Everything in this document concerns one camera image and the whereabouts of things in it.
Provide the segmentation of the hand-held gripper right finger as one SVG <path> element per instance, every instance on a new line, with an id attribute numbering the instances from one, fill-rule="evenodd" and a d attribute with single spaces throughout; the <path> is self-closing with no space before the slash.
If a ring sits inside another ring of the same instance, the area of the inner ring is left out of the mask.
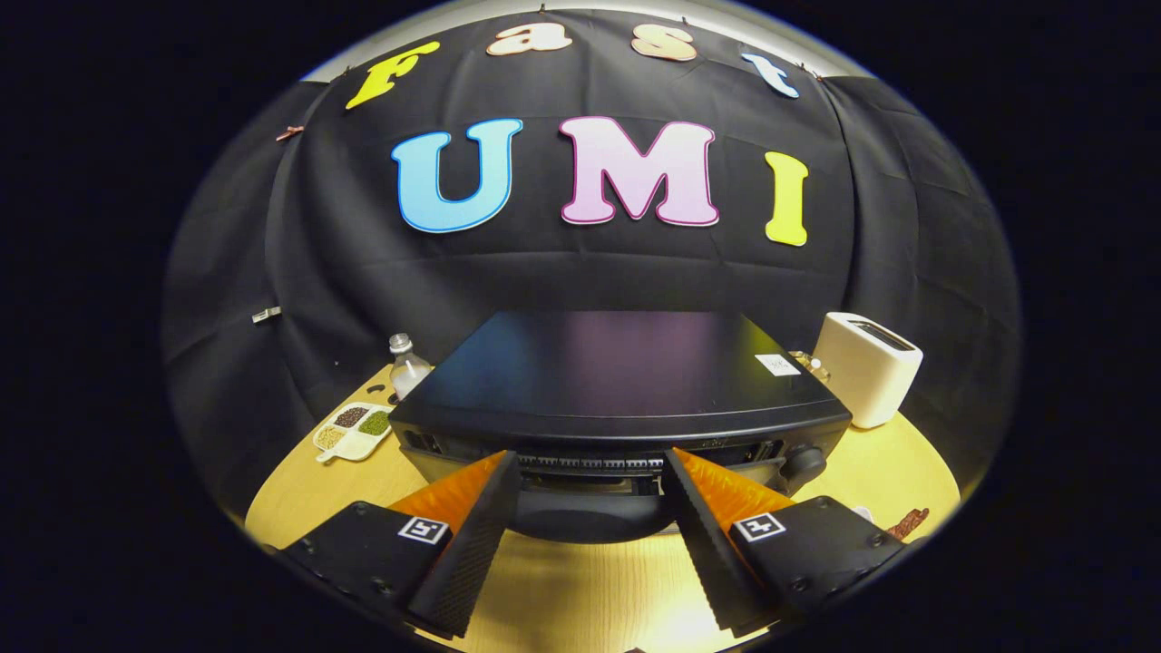
<path id="1" fill-rule="evenodd" d="M 717 626 L 734 636 L 831 610 L 911 550 L 835 498 L 796 502 L 677 447 L 665 452 L 665 504 Z"/>

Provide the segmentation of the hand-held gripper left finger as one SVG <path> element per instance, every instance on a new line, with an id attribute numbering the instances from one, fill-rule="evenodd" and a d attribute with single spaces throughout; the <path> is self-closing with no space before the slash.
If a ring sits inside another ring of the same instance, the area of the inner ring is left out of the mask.
<path id="1" fill-rule="evenodd" d="M 502 451 L 380 507 L 352 502 L 277 561 L 367 619 L 464 636 L 522 485 Z"/>

